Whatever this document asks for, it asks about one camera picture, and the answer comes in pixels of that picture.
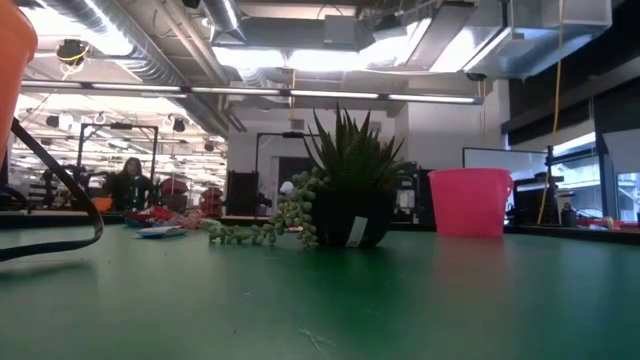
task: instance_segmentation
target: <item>string of pearls plant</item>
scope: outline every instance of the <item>string of pearls plant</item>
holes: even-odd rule
[[[277,235],[284,234],[290,227],[300,227],[298,239],[302,240],[305,248],[315,247],[318,244],[318,236],[311,217],[312,201],[316,198],[314,190],[326,187],[330,179],[323,176],[323,171],[316,167],[311,174],[304,171],[300,175],[294,175],[292,182],[293,191],[278,197],[278,210],[271,216],[268,224],[262,227],[253,225],[250,229],[239,226],[213,226],[209,228],[209,241],[218,240],[220,244],[231,244],[235,241],[242,244],[248,240],[253,245],[262,245],[267,240],[273,245]]]

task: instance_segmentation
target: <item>person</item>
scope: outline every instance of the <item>person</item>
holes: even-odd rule
[[[112,208],[117,211],[145,207],[146,193],[151,192],[151,180],[142,175],[140,159],[131,157],[124,163],[122,171],[107,179],[105,190],[111,194]]]

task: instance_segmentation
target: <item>pink bucket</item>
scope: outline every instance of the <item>pink bucket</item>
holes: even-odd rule
[[[450,169],[429,173],[439,234],[500,237],[513,180],[504,169]]]

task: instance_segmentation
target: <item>black strap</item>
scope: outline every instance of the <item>black strap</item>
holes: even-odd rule
[[[41,243],[34,245],[17,246],[8,249],[0,250],[0,262],[11,259],[16,259],[23,256],[31,256],[37,254],[47,254],[61,251],[70,251],[89,246],[98,241],[104,231],[104,223],[102,217],[96,209],[95,205],[89,199],[89,196],[80,189],[78,184],[73,181],[73,178],[67,174],[67,172],[58,164],[58,162],[47,153],[47,151],[38,144],[38,142],[27,133],[27,131],[20,126],[20,123],[16,118],[13,118],[13,124],[11,125],[11,131],[20,139],[29,149],[36,154],[40,160],[42,160],[51,171],[58,176],[58,179],[69,189],[71,194],[78,199],[80,205],[86,209],[89,218],[93,222],[94,235],[91,239],[87,240],[72,240],[72,241],[58,241],[50,243]]]

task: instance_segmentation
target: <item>succulent plant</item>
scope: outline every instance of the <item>succulent plant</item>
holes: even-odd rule
[[[340,109],[336,108],[336,114],[334,140],[320,124],[314,110],[320,144],[311,137],[315,153],[306,141],[304,145],[315,166],[311,173],[303,172],[293,176],[294,190],[278,197],[278,209],[269,223],[262,227],[254,225],[250,229],[215,225],[209,229],[209,241],[220,240],[222,244],[235,241],[240,244],[249,240],[254,245],[260,245],[267,240],[273,244],[276,236],[284,234],[287,228],[299,226],[302,230],[298,233],[298,239],[302,240],[305,247],[313,247],[317,245],[318,237],[310,213],[316,190],[390,190],[394,180],[402,177],[406,164],[395,161],[402,141],[395,146],[395,137],[392,137],[388,143],[383,144],[378,138],[380,131],[369,128],[371,112],[367,113],[361,127],[358,127],[346,109],[341,114]]]

